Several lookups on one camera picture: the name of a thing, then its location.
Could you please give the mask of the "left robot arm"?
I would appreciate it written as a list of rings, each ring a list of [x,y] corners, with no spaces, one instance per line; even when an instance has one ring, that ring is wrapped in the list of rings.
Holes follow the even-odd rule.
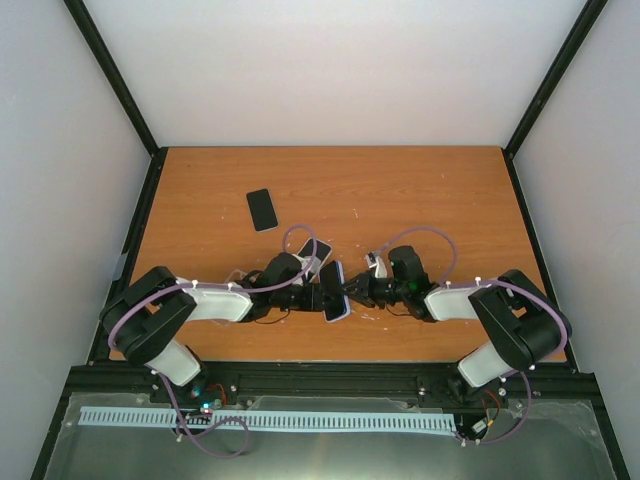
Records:
[[[103,308],[99,319],[109,347],[133,365],[164,375],[186,402],[201,400],[208,378],[200,360],[176,340],[190,321],[251,323],[271,309],[319,312],[320,285],[312,279],[325,259],[279,253],[262,271],[227,284],[176,277],[165,266],[151,269]]]

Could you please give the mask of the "clear magsafe phone case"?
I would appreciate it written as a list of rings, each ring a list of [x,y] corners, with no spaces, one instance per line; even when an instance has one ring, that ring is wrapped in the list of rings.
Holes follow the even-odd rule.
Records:
[[[244,275],[242,270],[233,270],[226,279],[226,286],[210,294],[214,304],[211,319],[215,322],[240,323],[249,313],[252,306],[250,297],[235,290],[235,287],[240,287]]]

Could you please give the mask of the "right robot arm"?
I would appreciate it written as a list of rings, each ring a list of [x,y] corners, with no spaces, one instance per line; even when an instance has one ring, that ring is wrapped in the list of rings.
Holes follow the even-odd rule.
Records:
[[[376,254],[368,270],[341,285],[341,292],[369,308],[402,303],[410,316],[425,322],[477,320],[488,337],[457,363],[455,380],[466,389],[479,389],[514,372],[525,372],[562,351],[572,327],[520,270],[471,283],[439,285],[431,281],[411,246],[388,254],[391,275]]]

